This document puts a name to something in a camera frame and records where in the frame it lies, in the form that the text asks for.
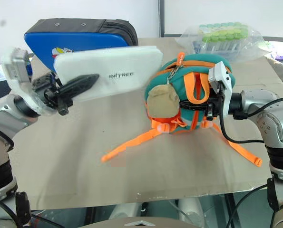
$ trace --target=table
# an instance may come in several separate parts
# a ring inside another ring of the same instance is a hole
[[[174,38],[143,38],[140,45],[157,45],[164,62],[182,51]],[[48,70],[36,57],[35,75]],[[263,88],[283,96],[283,83],[263,57],[232,64],[234,92]],[[150,129],[143,90],[74,104],[69,114],[41,116],[14,137],[10,153],[20,191],[31,209],[90,207],[245,191],[270,177],[262,144],[243,147],[263,159],[261,168],[248,162],[213,129],[163,134],[128,149],[111,162],[100,157]],[[234,139],[259,139],[250,121],[225,119]]]

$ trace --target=blue case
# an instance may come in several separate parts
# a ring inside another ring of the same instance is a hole
[[[44,19],[24,35],[33,53],[52,71],[57,55],[138,45],[134,27],[125,20]]]

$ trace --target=orange strap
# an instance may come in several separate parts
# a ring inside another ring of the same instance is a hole
[[[116,157],[119,153],[125,151],[127,147],[138,146],[143,142],[153,139],[154,137],[162,133],[173,132],[178,126],[186,126],[186,124],[181,120],[180,115],[176,115],[176,118],[170,121],[169,123],[161,123],[152,119],[152,130],[137,136],[135,139],[125,142],[124,144],[120,145],[108,154],[102,156],[101,162],[107,162],[108,160]]]
[[[157,72],[156,75],[153,76],[153,77],[171,72],[173,67],[175,67],[175,66],[176,66],[176,62],[168,65],[165,70]],[[209,68],[213,68],[215,66],[215,63],[199,61],[199,60],[186,60],[186,61],[183,61],[183,66],[184,67],[209,67]],[[231,73],[231,71],[228,67],[225,66],[225,68],[229,73]]]
[[[209,93],[210,93],[210,84],[208,80],[208,75],[200,73],[200,81],[202,84],[202,87],[205,91],[205,95],[203,99],[196,99],[194,97],[194,87],[195,87],[195,76],[194,72],[188,73],[184,75],[184,83],[185,83],[185,92],[188,97],[188,100],[193,103],[193,104],[202,104],[203,102],[207,101],[209,98]]]
[[[213,127],[220,133],[222,133],[221,129],[219,128],[218,125],[213,123]],[[263,160],[254,154],[250,153],[247,151],[244,147],[240,146],[239,144],[233,143],[228,141],[229,145],[235,149],[240,155],[242,155],[244,158],[246,158],[248,161],[256,165],[257,167],[261,167]]]
[[[152,129],[148,132],[145,132],[139,136],[137,136],[135,139],[132,139],[130,141],[125,142],[124,144],[120,145],[116,149],[112,150],[108,154],[101,157],[101,162],[107,162],[108,160],[116,157],[119,153],[125,151],[127,147],[129,146],[138,146],[142,144],[145,141],[148,141],[150,139],[153,139],[154,137],[160,135],[162,132],[159,132],[157,129]]]
[[[200,74],[195,72],[195,80],[196,80],[196,98],[200,99],[200,95],[201,95],[201,90],[202,90],[202,85],[200,82]],[[191,127],[190,130],[188,131],[192,131],[196,128],[197,123],[198,123],[198,116],[199,116],[199,111],[195,111],[192,122],[191,122]],[[181,130],[181,131],[177,131],[174,134],[180,134],[180,133],[186,133],[187,130]]]

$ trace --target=black cable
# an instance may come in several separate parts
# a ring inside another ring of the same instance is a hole
[[[7,213],[9,214],[9,216],[13,219],[13,221],[15,222],[16,226],[21,228],[22,224],[21,221],[19,219],[19,217],[2,201],[0,201],[0,207]]]
[[[232,219],[233,219],[233,217],[234,217],[234,214],[236,213],[238,207],[244,202],[244,200],[245,200],[248,196],[250,196],[251,194],[253,194],[254,192],[256,192],[256,191],[258,191],[258,190],[261,190],[261,189],[263,189],[263,188],[265,188],[265,187],[267,187],[267,184],[262,185],[262,186],[260,186],[260,187],[258,187],[258,188],[256,188],[256,189],[253,189],[252,191],[250,191],[250,192],[248,192],[246,195],[244,195],[243,198],[241,198],[241,200],[237,203],[235,209],[233,210],[233,212],[232,212],[232,214],[231,214],[231,216],[230,216],[230,218],[229,218],[229,220],[228,220],[228,223],[227,223],[226,228],[229,228],[229,227],[230,227],[230,224],[231,224],[231,221],[232,221]]]
[[[257,109],[257,110],[254,111],[253,113],[248,114],[248,117],[251,117],[251,116],[253,116],[253,115],[256,115],[256,114],[260,113],[261,111],[263,111],[265,108],[267,108],[267,107],[269,107],[269,106],[271,106],[271,105],[273,105],[273,104],[275,104],[275,103],[281,102],[281,101],[283,101],[283,97],[282,97],[282,98],[279,98],[279,99],[276,99],[276,100],[274,100],[274,101],[271,101],[271,102],[269,102],[269,103],[267,103],[267,104],[265,104],[264,106],[260,107],[259,109]]]
[[[242,144],[242,143],[264,143],[263,140],[243,140],[243,141],[237,141],[232,138],[230,138],[225,130],[225,125],[224,125],[224,114],[223,114],[223,107],[224,107],[224,102],[223,102],[223,97],[219,97],[219,123],[221,125],[221,131],[223,133],[223,136],[228,140],[233,143],[237,144]]]
[[[31,214],[31,216],[32,216],[33,218],[35,218],[35,219],[42,220],[43,222],[47,222],[47,223],[49,223],[49,224],[51,224],[51,225],[53,225],[53,226],[62,227],[62,228],[64,227],[64,226],[62,226],[62,225],[60,225],[60,224],[58,224],[58,223],[55,223],[55,222],[53,222],[53,221],[50,221],[50,220],[48,220],[48,219],[46,219],[46,218],[43,218],[43,217],[40,217],[40,216],[38,216],[38,215]]]
[[[1,132],[1,131],[0,131],[0,137],[5,139],[9,143],[10,147],[8,149],[8,152],[11,151],[13,149],[13,147],[14,147],[13,140],[10,137],[8,137],[7,135],[5,135],[3,132]]]

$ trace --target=orange zipper pull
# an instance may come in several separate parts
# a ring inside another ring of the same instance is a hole
[[[176,66],[177,67],[182,67],[183,66],[184,58],[185,58],[185,53],[184,52],[180,52],[177,55],[177,62],[176,62]]]

